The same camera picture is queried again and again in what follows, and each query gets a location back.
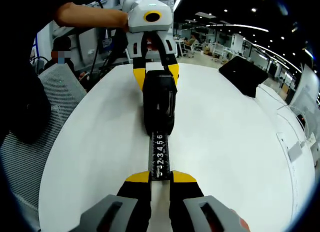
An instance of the white desk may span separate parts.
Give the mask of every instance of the white desk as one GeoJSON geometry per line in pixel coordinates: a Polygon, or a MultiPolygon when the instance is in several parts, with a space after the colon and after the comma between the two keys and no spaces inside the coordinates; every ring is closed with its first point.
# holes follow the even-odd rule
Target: white desk
{"type": "MultiPolygon", "coordinates": [[[[161,68],[160,63],[147,64],[148,70],[161,68]]],[[[252,231],[283,231],[293,212],[293,185],[269,112],[213,68],[180,64],[177,89],[169,137],[171,169],[195,177],[204,195],[234,209],[252,231]]],[[[44,168],[39,192],[42,231],[72,229],[82,212],[116,194],[131,174],[147,170],[142,98],[132,65],[121,65],[76,107],[44,168]]],[[[307,166],[309,162],[295,169],[298,180],[306,180],[296,188],[302,202],[315,174],[307,166]]],[[[168,185],[153,182],[152,190],[148,230],[171,231],[169,200],[163,202],[168,185]]]]}
{"type": "Polygon", "coordinates": [[[179,47],[179,50],[180,50],[180,53],[181,53],[181,56],[183,57],[183,52],[182,52],[182,47],[181,47],[181,44],[184,44],[184,40],[183,39],[178,39],[178,40],[174,40],[175,43],[178,45],[179,47]]]}

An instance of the office floor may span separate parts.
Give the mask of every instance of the office floor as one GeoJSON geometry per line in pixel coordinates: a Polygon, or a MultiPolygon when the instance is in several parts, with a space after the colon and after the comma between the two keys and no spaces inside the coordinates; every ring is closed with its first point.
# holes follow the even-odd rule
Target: office floor
{"type": "Polygon", "coordinates": [[[185,57],[179,57],[176,60],[178,63],[195,64],[195,65],[201,65],[201,66],[217,68],[217,69],[219,69],[222,66],[221,63],[212,61],[211,56],[208,56],[206,54],[201,54],[200,52],[196,52],[193,58],[188,58],[187,56],[185,56],[185,57]]]}

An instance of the black shirt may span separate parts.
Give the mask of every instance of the black shirt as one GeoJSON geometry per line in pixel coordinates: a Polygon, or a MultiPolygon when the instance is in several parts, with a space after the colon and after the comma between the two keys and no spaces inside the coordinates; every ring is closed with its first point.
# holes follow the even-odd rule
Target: black shirt
{"type": "Polygon", "coordinates": [[[20,140],[32,143],[45,129],[51,106],[29,57],[37,33],[54,19],[59,7],[71,0],[8,0],[8,51],[1,108],[0,140],[10,130],[20,140]]]}

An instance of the person sitting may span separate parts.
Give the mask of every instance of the person sitting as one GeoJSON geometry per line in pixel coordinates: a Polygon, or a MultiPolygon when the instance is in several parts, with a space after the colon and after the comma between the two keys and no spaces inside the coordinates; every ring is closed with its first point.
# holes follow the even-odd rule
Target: person sitting
{"type": "Polygon", "coordinates": [[[75,77],[78,80],[80,80],[80,78],[82,78],[86,73],[83,72],[79,74],[75,71],[74,63],[71,61],[71,58],[70,58],[70,55],[71,55],[70,47],[71,47],[71,40],[69,37],[56,38],[53,41],[53,49],[51,51],[52,59],[44,65],[44,70],[48,69],[49,67],[51,67],[56,63],[67,63],[70,70],[75,75],[75,77]]]}
{"type": "Polygon", "coordinates": [[[191,46],[195,41],[199,41],[199,39],[197,39],[198,37],[198,33],[191,33],[191,39],[189,41],[184,41],[184,43],[191,46]]]}

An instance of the tape measure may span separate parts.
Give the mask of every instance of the tape measure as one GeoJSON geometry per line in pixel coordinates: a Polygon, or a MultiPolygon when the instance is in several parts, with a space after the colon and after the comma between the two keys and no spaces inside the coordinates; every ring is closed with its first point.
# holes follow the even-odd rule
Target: tape measure
{"type": "Polygon", "coordinates": [[[170,163],[168,135],[161,132],[152,132],[151,136],[151,177],[152,180],[169,180],[170,163]]]}

